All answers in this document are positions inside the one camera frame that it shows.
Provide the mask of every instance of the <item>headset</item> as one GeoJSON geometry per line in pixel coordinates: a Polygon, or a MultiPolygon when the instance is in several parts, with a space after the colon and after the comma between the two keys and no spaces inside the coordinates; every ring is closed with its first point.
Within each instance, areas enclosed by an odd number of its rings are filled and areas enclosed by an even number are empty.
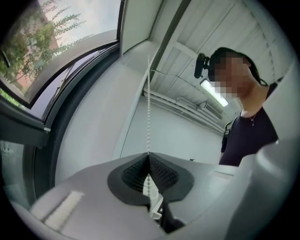
{"type": "Polygon", "coordinates": [[[196,67],[195,67],[195,78],[200,78],[202,76],[203,69],[209,69],[210,66],[208,65],[210,58],[205,56],[204,53],[200,53],[197,57],[196,67]]]}

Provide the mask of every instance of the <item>neck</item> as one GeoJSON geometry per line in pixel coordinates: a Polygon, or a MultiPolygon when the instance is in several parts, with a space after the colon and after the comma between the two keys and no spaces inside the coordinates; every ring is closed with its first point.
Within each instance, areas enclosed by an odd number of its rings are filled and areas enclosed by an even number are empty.
{"type": "Polygon", "coordinates": [[[255,112],[260,109],[266,99],[268,93],[268,87],[261,86],[255,82],[248,94],[240,98],[243,110],[246,112],[255,112]]]}

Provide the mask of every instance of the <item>dark hair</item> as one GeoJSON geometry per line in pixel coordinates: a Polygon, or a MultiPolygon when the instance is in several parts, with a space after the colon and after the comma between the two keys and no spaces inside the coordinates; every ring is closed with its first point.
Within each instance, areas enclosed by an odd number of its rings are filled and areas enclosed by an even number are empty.
{"type": "Polygon", "coordinates": [[[209,77],[213,78],[214,76],[214,65],[218,62],[220,62],[220,58],[221,57],[226,57],[226,53],[234,53],[236,54],[238,57],[242,57],[247,59],[247,61],[251,64],[251,66],[249,67],[252,76],[258,81],[259,84],[267,86],[267,83],[261,79],[259,77],[259,73],[257,70],[257,67],[255,65],[255,63],[252,61],[251,58],[249,58],[247,55],[241,53],[241,52],[236,52],[230,48],[227,47],[220,47],[218,48],[210,57],[210,67],[209,67],[209,77]]]}

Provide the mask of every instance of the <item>black t-shirt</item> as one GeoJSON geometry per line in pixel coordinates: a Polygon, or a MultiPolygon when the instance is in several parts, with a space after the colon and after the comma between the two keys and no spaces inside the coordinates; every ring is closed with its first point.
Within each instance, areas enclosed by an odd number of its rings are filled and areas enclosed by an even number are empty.
{"type": "MultiPolygon", "coordinates": [[[[277,84],[271,84],[267,98],[276,88],[277,84]]],[[[231,126],[228,136],[223,136],[223,156],[221,165],[239,166],[246,155],[255,154],[266,144],[278,139],[276,131],[265,110],[261,108],[254,117],[254,125],[250,118],[239,115],[231,126]]]]}

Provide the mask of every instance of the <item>ceiling panel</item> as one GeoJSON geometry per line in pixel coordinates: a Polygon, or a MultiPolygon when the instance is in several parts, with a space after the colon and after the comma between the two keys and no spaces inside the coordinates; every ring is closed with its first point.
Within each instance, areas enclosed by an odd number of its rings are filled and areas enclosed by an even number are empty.
{"type": "Polygon", "coordinates": [[[195,56],[199,53],[211,56],[222,46],[232,48],[248,55],[255,62],[260,77],[270,84],[276,79],[274,55],[278,59],[279,55],[284,54],[275,49],[274,41],[267,41],[260,22],[242,0],[192,2],[193,8],[182,17],[187,22],[179,23],[181,28],[178,27],[174,32],[177,40],[169,43],[171,52],[167,58],[163,58],[164,62],[160,62],[163,64],[161,71],[166,75],[159,75],[151,87],[173,99],[183,97],[196,105],[203,101],[209,103],[217,111],[224,112],[224,120],[220,121],[220,124],[224,124],[240,112],[241,106],[237,100],[230,99],[229,105],[222,107],[202,89],[200,82],[207,78],[207,71],[203,71],[202,78],[195,79],[195,56]]]}
{"type": "Polygon", "coordinates": [[[123,34],[122,54],[150,36],[162,0],[128,0],[126,3],[123,34]]]}

